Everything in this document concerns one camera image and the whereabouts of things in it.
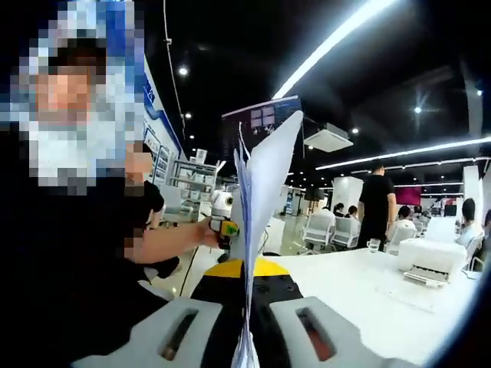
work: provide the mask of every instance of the printer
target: printer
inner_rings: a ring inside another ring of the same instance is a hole
[[[405,276],[433,286],[452,281],[467,262],[467,250],[457,243],[412,238],[400,243],[397,268]]]

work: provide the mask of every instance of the black ceiling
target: black ceiling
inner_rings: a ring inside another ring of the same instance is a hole
[[[189,75],[176,75],[183,125],[174,96],[165,47],[163,2],[143,2],[145,53],[160,98],[187,156],[192,148],[209,151],[211,163],[222,157],[221,115],[269,100],[289,75],[365,1],[179,0],[167,2],[171,57]],[[288,93],[297,94],[309,118],[305,132],[323,123],[350,131],[352,147],[334,153],[295,147],[287,182],[330,186],[341,173],[368,163],[316,171],[315,167],[366,156],[409,150],[434,143],[491,133],[484,41],[484,10],[476,2],[399,0],[348,35]],[[476,89],[484,90],[482,96]],[[421,106],[422,113],[414,113]],[[405,165],[490,155],[489,144],[388,159]],[[481,171],[486,164],[480,161]],[[399,184],[462,179],[463,164],[391,170]],[[233,174],[232,164],[223,173]],[[363,174],[354,174],[363,178]]]

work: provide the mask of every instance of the glass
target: glass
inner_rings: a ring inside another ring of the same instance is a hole
[[[367,241],[367,247],[370,253],[375,253],[376,251],[378,251],[378,247],[380,244],[380,239],[370,239],[370,241]]]

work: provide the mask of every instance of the white paper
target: white paper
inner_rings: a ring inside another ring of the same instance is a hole
[[[232,360],[234,368],[259,366],[249,330],[255,258],[261,235],[275,211],[275,197],[280,196],[282,185],[288,175],[302,119],[301,111],[292,114],[275,132],[254,148],[247,166],[243,160],[242,140],[239,143],[239,152],[234,152],[244,219],[241,232],[245,232],[245,318]]]

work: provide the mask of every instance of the floor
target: floor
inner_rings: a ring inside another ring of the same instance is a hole
[[[279,219],[285,221],[285,230],[283,232],[282,246],[280,248],[281,255],[297,255],[307,249],[302,241],[302,229],[307,222],[307,216],[291,217],[282,216]],[[180,266],[166,279],[155,277],[152,280],[152,285],[163,288],[175,296],[179,296],[186,272],[191,262],[193,252],[187,252],[180,256]]]

